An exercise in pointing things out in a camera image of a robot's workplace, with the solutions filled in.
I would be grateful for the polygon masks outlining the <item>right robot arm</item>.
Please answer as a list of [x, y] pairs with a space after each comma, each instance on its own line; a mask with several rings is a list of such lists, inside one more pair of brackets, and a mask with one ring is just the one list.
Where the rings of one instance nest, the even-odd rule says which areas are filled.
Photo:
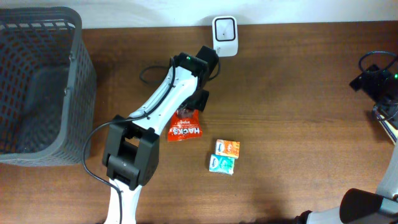
[[374, 101], [373, 115], [393, 140], [391, 158], [380, 182], [371, 192], [350, 188], [337, 207], [306, 211], [294, 223], [397, 223], [397, 74], [375, 63], [361, 69], [349, 83]]

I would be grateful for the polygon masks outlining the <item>yellow snack bag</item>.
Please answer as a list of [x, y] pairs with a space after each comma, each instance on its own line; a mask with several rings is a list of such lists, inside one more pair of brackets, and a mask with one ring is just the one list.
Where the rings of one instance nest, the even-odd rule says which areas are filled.
[[393, 145], [396, 145], [397, 128], [393, 127], [393, 125], [389, 121], [387, 121], [387, 120], [384, 121], [384, 116], [382, 114], [380, 114], [380, 112], [376, 111], [375, 115], [376, 115], [376, 119], [378, 120], [378, 122], [381, 124], [381, 126], [383, 127], [383, 129], [385, 130], [387, 135], [390, 137]]

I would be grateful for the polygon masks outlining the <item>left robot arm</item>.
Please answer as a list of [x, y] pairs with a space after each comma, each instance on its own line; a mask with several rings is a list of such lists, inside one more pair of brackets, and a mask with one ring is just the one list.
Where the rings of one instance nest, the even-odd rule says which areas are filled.
[[117, 115], [109, 124], [102, 163], [111, 198], [106, 223], [135, 223], [139, 195], [159, 164], [160, 135], [178, 109], [203, 111], [209, 92], [204, 86], [219, 62], [216, 51], [203, 46], [195, 55], [170, 59], [163, 82], [129, 117]]

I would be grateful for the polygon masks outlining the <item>red Hacks candy bag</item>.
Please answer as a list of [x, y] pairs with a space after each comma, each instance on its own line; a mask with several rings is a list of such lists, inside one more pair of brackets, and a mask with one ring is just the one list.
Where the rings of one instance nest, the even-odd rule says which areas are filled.
[[171, 118], [167, 135], [168, 141], [183, 141], [202, 137], [198, 110], [179, 109]]

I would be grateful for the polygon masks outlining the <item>orange tissue pack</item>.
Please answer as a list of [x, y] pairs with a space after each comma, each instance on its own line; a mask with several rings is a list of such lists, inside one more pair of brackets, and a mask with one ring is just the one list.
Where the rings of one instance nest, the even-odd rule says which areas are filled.
[[217, 139], [215, 145], [215, 154], [237, 159], [239, 157], [240, 142]]

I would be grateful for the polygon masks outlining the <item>teal tissue pack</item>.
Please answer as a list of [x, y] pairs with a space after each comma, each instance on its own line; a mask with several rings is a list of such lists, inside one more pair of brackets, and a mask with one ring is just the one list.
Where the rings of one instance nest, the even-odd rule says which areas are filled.
[[220, 174], [234, 174], [235, 158], [212, 154], [210, 157], [209, 171]]

